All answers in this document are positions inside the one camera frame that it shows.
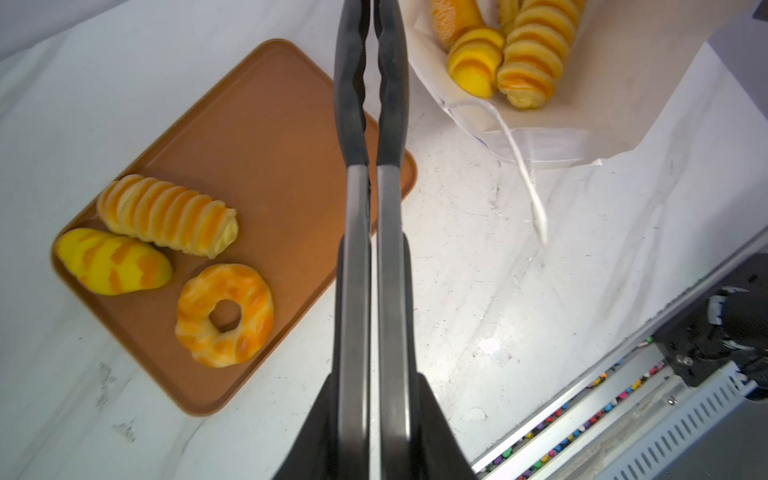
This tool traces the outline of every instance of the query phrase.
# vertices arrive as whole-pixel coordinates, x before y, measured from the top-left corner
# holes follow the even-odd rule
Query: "pastry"
[[[432,24],[443,46],[451,48],[468,30],[485,22],[475,0],[431,0]]]
[[[512,106],[539,108],[554,96],[583,9],[584,1],[523,1],[497,78]]]
[[[109,230],[214,258],[237,238],[233,208],[157,178],[131,174],[112,182],[96,203]]]
[[[237,328],[222,333],[210,321],[221,300],[241,308]],[[205,366],[221,368],[247,362],[269,339],[273,322],[270,288],[245,265],[220,263],[188,281],[177,306],[176,338]]]
[[[496,71],[502,63],[504,37],[489,27],[462,35],[448,55],[448,73],[470,94],[490,98],[496,89]]]
[[[91,228],[68,231],[54,250],[69,273],[99,295],[158,288],[173,273],[168,258],[146,243]]]
[[[502,26],[502,35],[509,35],[515,27],[515,18],[520,12],[520,0],[498,0],[498,23]]]

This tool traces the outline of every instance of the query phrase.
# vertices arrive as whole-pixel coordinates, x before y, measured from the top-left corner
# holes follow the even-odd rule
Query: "spiral pastry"
[[[223,202],[137,174],[112,182],[96,211],[115,233],[199,257],[214,258],[239,231],[237,212]]]
[[[586,0],[524,0],[506,38],[498,89],[516,108],[539,108],[554,96],[576,39]]]

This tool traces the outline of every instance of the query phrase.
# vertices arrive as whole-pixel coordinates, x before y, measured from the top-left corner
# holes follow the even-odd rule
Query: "white marble countertop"
[[[48,251],[262,41],[288,38],[330,71],[339,5],[130,0],[0,63],[0,478],[276,471],[329,372],[333,289],[221,412],[193,418],[67,291]],[[418,364],[469,460],[768,224],[768,121],[707,47],[636,151],[537,173],[546,248],[515,169],[415,78],[410,111]]]

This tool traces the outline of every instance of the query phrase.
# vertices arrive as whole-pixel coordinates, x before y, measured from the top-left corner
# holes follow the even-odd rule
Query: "tongs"
[[[346,163],[333,367],[275,479],[369,477],[371,183],[362,109],[371,3],[379,39],[379,395],[381,478],[474,478],[426,378],[416,371],[400,169],[408,127],[408,56],[397,0],[345,0],[336,40],[334,108]]]

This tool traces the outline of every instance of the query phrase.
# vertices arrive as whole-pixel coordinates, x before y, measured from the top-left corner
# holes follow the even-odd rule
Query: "paper bag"
[[[756,5],[755,0],[588,0],[557,94],[539,110],[518,111],[503,94],[484,101],[453,82],[432,30],[429,3],[400,0],[414,72],[480,145],[512,161],[516,143],[525,163],[536,167],[586,164],[635,148],[707,38]],[[497,28],[497,0],[478,5],[486,23]]]

